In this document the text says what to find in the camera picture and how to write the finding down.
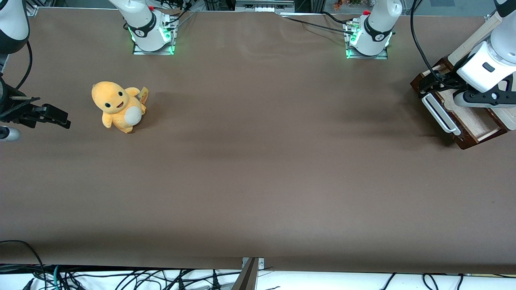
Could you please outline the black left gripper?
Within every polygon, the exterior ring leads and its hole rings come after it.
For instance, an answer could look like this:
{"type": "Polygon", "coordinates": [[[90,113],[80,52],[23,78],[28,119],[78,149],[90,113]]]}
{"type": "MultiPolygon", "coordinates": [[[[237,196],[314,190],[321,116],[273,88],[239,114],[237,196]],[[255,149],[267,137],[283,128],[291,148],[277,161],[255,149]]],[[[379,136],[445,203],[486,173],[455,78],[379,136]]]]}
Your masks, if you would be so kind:
{"type": "Polygon", "coordinates": [[[423,98],[428,93],[435,91],[463,90],[463,79],[459,76],[446,76],[445,74],[428,74],[427,83],[418,83],[418,97],[423,98]]]}

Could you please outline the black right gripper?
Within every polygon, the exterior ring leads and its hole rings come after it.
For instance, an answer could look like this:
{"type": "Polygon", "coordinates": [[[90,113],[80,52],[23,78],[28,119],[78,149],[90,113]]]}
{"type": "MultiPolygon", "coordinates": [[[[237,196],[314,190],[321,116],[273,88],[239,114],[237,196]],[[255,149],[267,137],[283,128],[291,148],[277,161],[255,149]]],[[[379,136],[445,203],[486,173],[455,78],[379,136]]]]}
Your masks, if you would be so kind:
{"type": "Polygon", "coordinates": [[[22,124],[35,128],[38,122],[52,123],[65,129],[70,129],[71,121],[68,120],[68,113],[50,104],[42,106],[42,114],[35,109],[39,106],[33,102],[40,100],[40,97],[28,97],[19,90],[5,83],[1,78],[0,98],[0,120],[3,123],[22,124]]]}

